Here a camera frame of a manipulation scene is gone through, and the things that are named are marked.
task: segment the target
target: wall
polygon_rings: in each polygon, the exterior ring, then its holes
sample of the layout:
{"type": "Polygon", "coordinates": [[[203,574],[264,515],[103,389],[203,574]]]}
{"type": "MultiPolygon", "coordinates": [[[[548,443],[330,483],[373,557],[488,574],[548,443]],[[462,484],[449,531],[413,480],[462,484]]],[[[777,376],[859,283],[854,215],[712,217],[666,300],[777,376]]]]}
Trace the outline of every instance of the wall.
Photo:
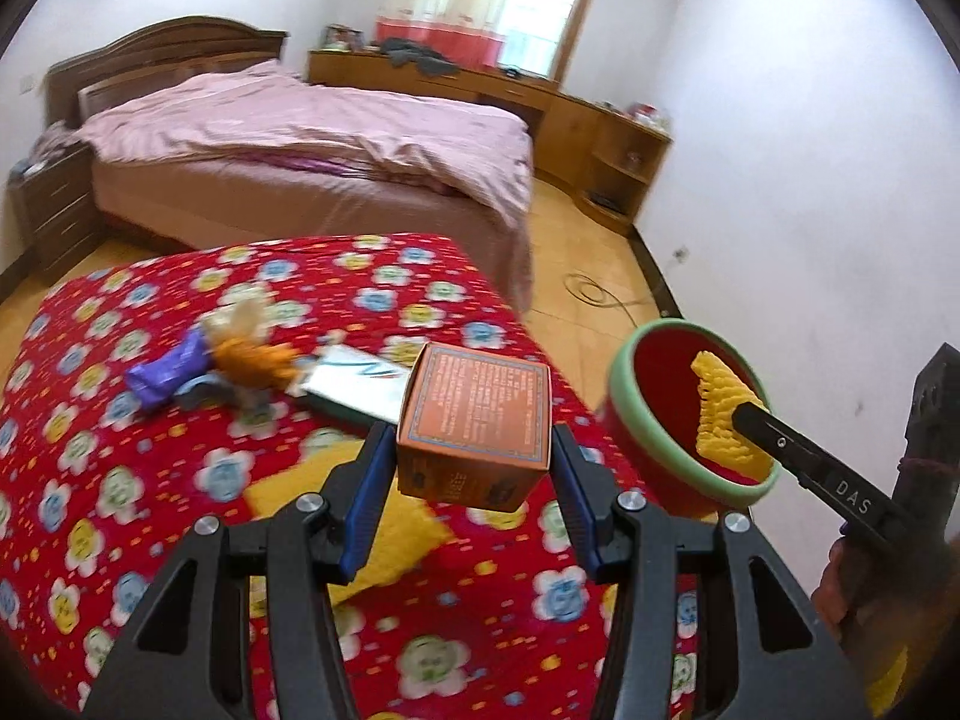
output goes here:
{"type": "MultiPolygon", "coordinates": [[[[340,0],[338,22],[371,39],[382,0],[340,0]]],[[[626,106],[646,100],[678,0],[592,0],[563,90],[626,106]]]]}
{"type": "MultiPolygon", "coordinates": [[[[96,49],[160,20],[187,15],[223,16],[291,34],[284,54],[302,69],[320,41],[336,0],[40,0],[0,57],[0,181],[26,156],[43,127],[40,81],[55,62],[96,49]],[[35,89],[21,94],[32,76],[35,89]]],[[[0,271],[23,250],[8,202],[0,205],[0,271]]]]}
{"type": "MultiPolygon", "coordinates": [[[[776,410],[891,490],[917,373],[960,346],[960,74],[913,0],[682,0],[676,138],[637,226],[685,315],[776,410]]],[[[757,519],[803,584],[839,520],[791,479],[757,519]]]]}

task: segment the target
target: window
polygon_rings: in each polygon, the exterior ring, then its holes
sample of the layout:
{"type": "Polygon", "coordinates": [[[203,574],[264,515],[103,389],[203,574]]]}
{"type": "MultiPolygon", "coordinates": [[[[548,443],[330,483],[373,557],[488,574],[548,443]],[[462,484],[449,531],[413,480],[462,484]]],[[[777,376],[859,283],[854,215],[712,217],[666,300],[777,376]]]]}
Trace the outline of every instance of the window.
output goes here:
{"type": "Polygon", "coordinates": [[[507,0],[498,64],[563,80],[589,0],[507,0]]]}

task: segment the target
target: bucket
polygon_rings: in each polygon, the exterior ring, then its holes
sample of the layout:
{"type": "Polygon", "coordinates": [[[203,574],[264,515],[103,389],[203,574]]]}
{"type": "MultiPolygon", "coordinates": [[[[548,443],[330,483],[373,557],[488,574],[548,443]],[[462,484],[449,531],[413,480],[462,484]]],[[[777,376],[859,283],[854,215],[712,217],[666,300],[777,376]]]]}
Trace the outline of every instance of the bucket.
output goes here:
{"type": "Polygon", "coordinates": [[[656,501],[677,517],[746,509],[769,493],[781,472],[775,461],[757,482],[697,454],[700,380],[690,364],[701,351],[726,362],[767,403],[757,375],[723,338],[683,319],[659,319],[638,329],[617,353],[598,412],[656,501]]]}

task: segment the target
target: screw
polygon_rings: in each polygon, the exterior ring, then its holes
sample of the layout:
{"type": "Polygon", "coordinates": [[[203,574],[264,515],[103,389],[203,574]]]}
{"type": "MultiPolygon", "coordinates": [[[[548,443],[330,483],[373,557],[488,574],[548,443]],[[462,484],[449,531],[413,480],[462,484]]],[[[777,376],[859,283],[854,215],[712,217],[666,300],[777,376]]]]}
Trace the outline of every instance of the screw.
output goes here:
{"type": "Polygon", "coordinates": [[[296,508],[304,514],[318,512],[323,509],[323,504],[325,504],[325,500],[320,493],[304,493],[296,500],[296,508]]]}
{"type": "Polygon", "coordinates": [[[220,521],[208,514],[193,523],[193,530],[198,536],[213,536],[220,529],[220,521]]]}
{"type": "Polygon", "coordinates": [[[627,509],[628,512],[640,512],[647,505],[647,499],[636,488],[617,495],[616,502],[620,504],[621,509],[627,509]]]}
{"type": "Polygon", "coordinates": [[[723,518],[723,524],[733,533],[746,533],[750,530],[750,517],[740,512],[730,512],[723,518]]]}

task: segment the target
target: wooden floor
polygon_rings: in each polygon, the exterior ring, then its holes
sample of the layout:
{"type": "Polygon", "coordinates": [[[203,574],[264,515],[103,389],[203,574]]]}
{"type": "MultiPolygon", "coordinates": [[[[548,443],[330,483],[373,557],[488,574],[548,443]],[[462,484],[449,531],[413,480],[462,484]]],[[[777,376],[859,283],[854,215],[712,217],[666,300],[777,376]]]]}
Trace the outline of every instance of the wooden floor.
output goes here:
{"type": "MultiPolygon", "coordinates": [[[[534,245],[534,305],[525,324],[550,359],[590,408],[605,391],[607,367],[634,323],[620,308],[594,308],[565,288],[565,276],[587,274],[632,307],[634,322],[659,315],[626,240],[589,220],[560,190],[536,181],[530,215],[534,245]]],[[[118,241],[107,241],[64,280],[101,268],[127,265],[155,255],[118,241]]],[[[0,381],[6,381],[20,340],[49,287],[28,278],[0,305],[0,381]]]]}

